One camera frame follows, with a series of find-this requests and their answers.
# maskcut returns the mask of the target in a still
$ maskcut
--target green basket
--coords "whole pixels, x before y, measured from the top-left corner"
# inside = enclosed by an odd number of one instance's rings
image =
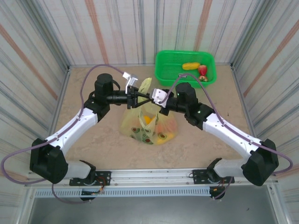
[[[183,70],[185,63],[199,62],[207,66],[208,82],[201,82],[204,87],[214,83],[217,79],[215,61],[211,54],[200,51],[162,50],[156,56],[155,76],[163,86],[172,86],[180,74],[191,73],[199,77],[198,70]],[[190,83],[193,88],[200,85],[191,76],[181,78],[179,83]]]

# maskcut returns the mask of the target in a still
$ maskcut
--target red fruit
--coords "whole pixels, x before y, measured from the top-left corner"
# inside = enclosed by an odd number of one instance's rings
[[[207,67],[205,65],[200,65],[198,67],[198,72],[201,76],[205,76],[207,73]]]

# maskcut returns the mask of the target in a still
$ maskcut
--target corrugated metal wall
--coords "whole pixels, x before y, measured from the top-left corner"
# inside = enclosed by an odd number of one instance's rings
[[[293,223],[299,220],[298,30],[299,1],[269,1],[234,61],[256,135],[273,140],[294,161],[292,170],[278,176]]]
[[[20,1],[0,1],[0,160],[49,134],[66,66],[50,49]],[[9,174],[26,181],[30,153],[9,159]],[[0,223],[17,219],[22,185],[0,173]]]
[[[154,63],[165,49],[227,63],[260,0],[34,0],[71,65]]]

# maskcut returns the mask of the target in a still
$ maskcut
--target plastic bag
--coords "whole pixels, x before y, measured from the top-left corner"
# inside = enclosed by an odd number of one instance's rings
[[[139,92],[146,94],[150,88],[151,78],[145,79]],[[159,113],[160,107],[146,103],[135,109],[126,110],[122,118],[120,131],[146,144],[161,145],[177,135],[177,122],[169,112],[168,116]]]

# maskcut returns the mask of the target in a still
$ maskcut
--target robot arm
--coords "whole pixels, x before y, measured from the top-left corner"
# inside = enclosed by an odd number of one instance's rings
[[[78,113],[69,123],[46,140],[37,139],[33,142],[32,146],[35,146],[57,138],[49,145],[31,152],[31,171],[52,183],[58,183],[64,178],[74,177],[86,179],[87,183],[92,183],[95,179],[95,167],[93,165],[85,161],[65,160],[65,155],[70,147],[83,133],[97,124],[108,113],[110,104],[126,104],[130,109],[147,102],[161,106],[160,113],[164,115],[168,115],[169,111],[184,113],[186,120],[191,125],[220,138],[243,157],[240,160],[223,160],[221,158],[214,160],[207,168],[207,174],[211,182],[218,182],[222,177],[241,176],[246,177],[251,183],[261,186],[278,167],[277,155],[245,142],[242,138],[223,127],[214,110],[198,102],[195,90],[190,84],[178,84],[176,86],[176,97],[171,93],[168,99],[161,104],[160,102],[165,98],[168,90],[155,89],[151,96],[149,94],[140,94],[138,89],[134,87],[137,78],[128,73],[124,73],[123,77],[127,79],[125,91],[113,89],[113,84],[117,85],[118,88],[119,85],[112,79],[111,75],[99,75],[95,82],[95,91],[90,94],[89,99],[84,103],[81,115]],[[139,96],[148,100],[138,103]],[[77,120],[76,124],[60,136],[75,120]],[[252,142],[261,143],[275,150],[275,144],[272,141],[261,142],[227,121],[223,121],[239,134],[250,138]]]
[[[161,104],[160,102],[165,98],[167,92],[168,90],[159,89],[153,91],[153,101],[162,107],[160,113],[164,115],[167,115],[169,111],[184,113],[186,120],[191,125],[220,138],[243,157],[240,160],[224,160],[221,158],[214,160],[208,166],[207,171],[211,182],[218,182],[220,177],[235,176],[245,177],[252,184],[262,186],[278,167],[276,154],[253,144],[261,144],[276,150],[276,146],[271,140],[267,139],[263,142],[242,132],[221,118],[224,124],[237,134],[228,130],[211,107],[198,102],[195,90],[189,83],[178,84],[176,86],[176,98],[171,93],[167,101]],[[245,141],[241,136],[249,139],[250,142]]]

